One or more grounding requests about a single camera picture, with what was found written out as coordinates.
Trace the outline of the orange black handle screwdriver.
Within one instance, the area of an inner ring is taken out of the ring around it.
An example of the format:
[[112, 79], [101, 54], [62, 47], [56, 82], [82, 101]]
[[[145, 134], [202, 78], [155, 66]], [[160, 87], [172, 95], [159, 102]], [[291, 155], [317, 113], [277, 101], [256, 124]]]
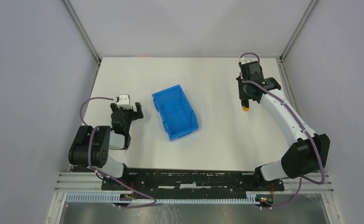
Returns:
[[249, 111], [250, 106], [249, 106], [248, 100], [242, 100], [241, 106], [242, 106], [243, 111], [245, 111], [245, 112]]

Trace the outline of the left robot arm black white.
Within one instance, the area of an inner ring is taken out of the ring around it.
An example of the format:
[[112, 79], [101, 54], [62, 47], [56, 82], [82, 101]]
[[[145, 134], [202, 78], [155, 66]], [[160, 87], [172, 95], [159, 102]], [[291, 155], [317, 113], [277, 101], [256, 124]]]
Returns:
[[70, 165], [93, 168], [106, 177], [121, 178], [127, 166], [112, 159], [110, 150], [127, 150], [130, 146], [130, 127], [133, 121], [143, 119], [142, 106], [110, 104], [111, 125], [80, 126], [69, 150]]

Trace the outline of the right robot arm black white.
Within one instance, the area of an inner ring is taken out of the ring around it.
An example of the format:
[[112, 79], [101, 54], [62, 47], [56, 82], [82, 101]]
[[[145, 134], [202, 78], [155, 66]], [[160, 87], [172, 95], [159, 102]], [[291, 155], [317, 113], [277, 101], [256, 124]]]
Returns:
[[288, 144], [281, 159], [255, 169], [257, 182], [300, 177], [324, 184], [329, 137], [318, 134], [303, 121], [288, 102], [281, 85], [273, 77], [264, 77], [259, 61], [240, 58], [238, 65], [240, 74], [236, 80], [243, 110], [249, 110], [250, 101], [261, 105], [281, 129]]

